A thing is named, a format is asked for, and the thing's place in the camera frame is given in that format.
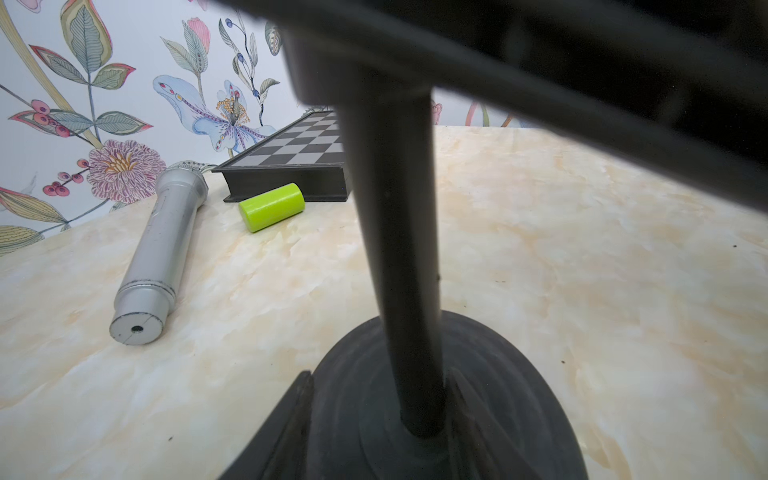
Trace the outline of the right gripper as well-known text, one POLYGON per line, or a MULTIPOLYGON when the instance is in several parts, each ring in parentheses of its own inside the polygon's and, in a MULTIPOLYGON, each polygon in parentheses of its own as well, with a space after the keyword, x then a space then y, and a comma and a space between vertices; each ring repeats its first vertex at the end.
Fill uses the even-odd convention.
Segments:
POLYGON ((767 208, 763 1, 238 1, 273 22, 296 95, 434 88, 757 211, 767 208))

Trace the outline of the black stand pole with clip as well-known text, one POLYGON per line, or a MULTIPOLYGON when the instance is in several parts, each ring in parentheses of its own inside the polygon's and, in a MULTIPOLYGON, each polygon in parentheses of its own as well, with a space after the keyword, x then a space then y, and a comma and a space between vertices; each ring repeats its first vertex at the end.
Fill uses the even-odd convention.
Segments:
POLYGON ((283 33, 298 98, 337 115, 404 426, 442 428, 444 387, 431 88, 283 33))

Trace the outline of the black round stand base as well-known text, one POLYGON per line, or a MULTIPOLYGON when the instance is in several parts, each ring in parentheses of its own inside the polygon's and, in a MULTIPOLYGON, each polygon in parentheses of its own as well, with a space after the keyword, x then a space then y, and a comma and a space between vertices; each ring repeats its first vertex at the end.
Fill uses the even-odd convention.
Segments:
POLYGON ((228 479, 583 479, 556 396, 504 337, 445 312, 447 413, 432 438, 401 423, 383 326, 345 335, 300 373, 225 471, 228 479))

